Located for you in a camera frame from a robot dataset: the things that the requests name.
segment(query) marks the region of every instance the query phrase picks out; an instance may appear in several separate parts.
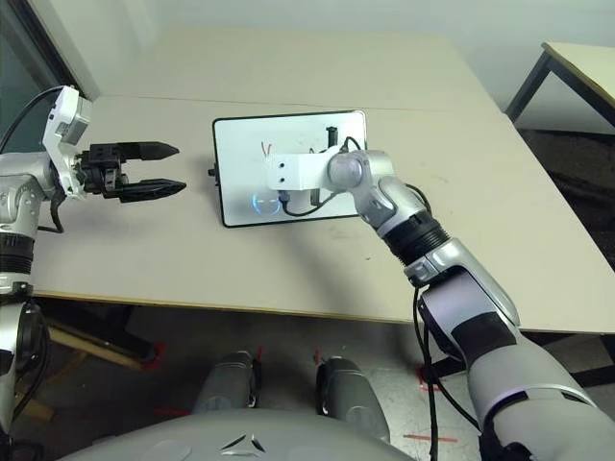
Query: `red tape marking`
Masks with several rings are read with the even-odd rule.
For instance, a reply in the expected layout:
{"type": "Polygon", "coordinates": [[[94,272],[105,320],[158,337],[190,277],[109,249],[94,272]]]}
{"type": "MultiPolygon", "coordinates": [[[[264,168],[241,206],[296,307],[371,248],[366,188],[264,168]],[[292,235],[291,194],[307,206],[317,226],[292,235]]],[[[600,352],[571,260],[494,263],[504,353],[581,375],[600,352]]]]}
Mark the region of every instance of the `red tape marking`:
{"type": "Polygon", "coordinates": [[[155,370],[160,366],[160,363],[162,362],[162,354],[166,349],[166,344],[154,343],[154,349],[156,350],[156,356],[151,362],[143,364],[143,368],[145,370],[155,370]]]}
{"type": "MultiPolygon", "coordinates": [[[[428,384],[425,382],[425,379],[423,378],[423,369],[422,368],[417,368],[416,369],[416,375],[419,378],[419,387],[421,388],[422,391],[429,391],[430,388],[428,386],[428,384]]],[[[436,385],[433,384],[433,391],[434,392],[440,392],[440,388],[436,385]]]]}

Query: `blue light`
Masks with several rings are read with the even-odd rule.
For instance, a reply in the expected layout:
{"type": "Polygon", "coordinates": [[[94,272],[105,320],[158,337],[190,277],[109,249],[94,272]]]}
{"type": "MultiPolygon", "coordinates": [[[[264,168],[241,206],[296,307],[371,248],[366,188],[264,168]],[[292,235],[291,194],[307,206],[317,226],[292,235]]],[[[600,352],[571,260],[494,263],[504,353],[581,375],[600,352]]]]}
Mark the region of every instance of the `blue light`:
{"type": "Polygon", "coordinates": [[[276,200],[276,209],[269,212],[269,213],[263,213],[262,210],[260,209],[260,205],[259,203],[263,203],[263,200],[259,200],[258,199],[258,194],[254,194],[252,196],[252,208],[255,210],[256,213],[258,214],[266,214],[266,215],[273,215],[273,214],[277,214],[280,211],[280,200],[275,199],[276,200]]]}

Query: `gray floor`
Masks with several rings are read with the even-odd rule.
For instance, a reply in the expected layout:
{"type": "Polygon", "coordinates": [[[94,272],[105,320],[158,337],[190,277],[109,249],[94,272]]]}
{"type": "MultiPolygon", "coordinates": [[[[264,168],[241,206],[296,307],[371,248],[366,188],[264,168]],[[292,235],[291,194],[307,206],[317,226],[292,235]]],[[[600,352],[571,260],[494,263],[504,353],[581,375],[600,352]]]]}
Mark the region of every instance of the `gray floor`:
{"type": "MultiPolygon", "coordinates": [[[[572,172],[594,183],[615,183],[610,182],[612,176],[608,176],[614,174],[612,149],[608,145],[598,142],[584,149],[574,137],[566,140],[561,136],[535,133],[525,133],[525,137],[528,143],[534,143],[534,152],[547,169],[567,175],[572,172]],[[584,161],[578,160],[579,148],[586,154],[584,161]],[[604,166],[605,158],[608,168],[604,166]]],[[[605,241],[615,240],[611,233],[603,237],[605,241]]],[[[408,308],[410,302],[408,287],[408,308]]],[[[168,415],[169,410],[190,409],[209,368],[218,357],[236,350],[255,352],[259,347],[263,350],[261,406],[313,412],[313,356],[319,349],[324,357],[335,354],[354,360],[369,377],[381,401],[392,443],[418,460],[429,459],[429,442],[405,437],[408,434],[429,435],[430,432],[427,393],[421,389],[415,374],[421,360],[410,326],[139,307],[129,330],[149,341],[165,344],[159,368],[134,372],[88,357],[39,392],[37,398],[57,410],[53,422],[43,424],[22,417],[14,425],[14,435],[42,442],[47,448],[46,459],[51,460],[105,437],[164,421],[172,417],[168,415]]],[[[571,372],[611,364],[595,336],[573,336],[548,349],[571,372]]],[[[72,354],[66,348],[54,346],[49,375],[60,369],[72,354]]],[[[464,376],[451,376],[444,381],[450,392],[469,409],[464,376]]],[[[615,385],[588,392],[615,418],[615,385]]],[[[437,410],[440,436],[455,439],[455,442],[440,444],[441,459],[479,459],[476,431],[439,395],[437,410]]]]}

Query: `window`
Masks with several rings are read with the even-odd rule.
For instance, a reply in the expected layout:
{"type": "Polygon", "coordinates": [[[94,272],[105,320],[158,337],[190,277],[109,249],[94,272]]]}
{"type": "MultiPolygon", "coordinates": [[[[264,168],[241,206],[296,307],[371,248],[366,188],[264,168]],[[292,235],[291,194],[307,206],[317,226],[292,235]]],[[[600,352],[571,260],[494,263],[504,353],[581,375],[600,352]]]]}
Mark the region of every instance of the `window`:
{"type": "MultiPolygon", "coordinates": [[[[74,78],[46,35],[28,2],[0,2],[0,134],[42,90],[74,85],[74,78]]],[[[6,152],[41,151],[47,114],[57,97],[41,101],[22,120],[6,152]]]]}

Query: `table leg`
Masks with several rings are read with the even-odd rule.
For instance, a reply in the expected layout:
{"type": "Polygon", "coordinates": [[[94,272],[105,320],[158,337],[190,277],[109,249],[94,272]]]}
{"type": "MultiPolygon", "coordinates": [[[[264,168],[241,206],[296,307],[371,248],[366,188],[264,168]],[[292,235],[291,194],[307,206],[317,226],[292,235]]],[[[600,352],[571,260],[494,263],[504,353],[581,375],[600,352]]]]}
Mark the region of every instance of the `table leg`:
{"type": "Polygon", "coordinates": [[[154,345],[124,329],[130,309],[113,310],[110,318],[103,318],[84,309],[79,302],[51,298],[37,301],[52,327],[142,364],[156,358],[154,345]]]}
{"type": "Polygon", "coordinates": [[[521,88],[519,88],[519,91],[517,91],[515,97],[510,101],[508,108],[504,111],[512,123],[519,118],[523,109],[528,105],[529,100],[545,81],[547,75],[549,75],[550,69],[547,66],[549,61],[552,61],[552,58],[547,53],[543,52],[536,62],[536,65],[531,69],[528,77],[521,85],[521,88]]]}
{"type": "Polygon", "coordinates": [[[585,100],[594,110],[615,127],[615,108],[608,104],[604,98],[594,91],[594,88],[586,84],[583,80],[577,77],[561,62],[550,59],[547,62],[547,67],[559,79],[569,86],[576,94],[585,100]]]}

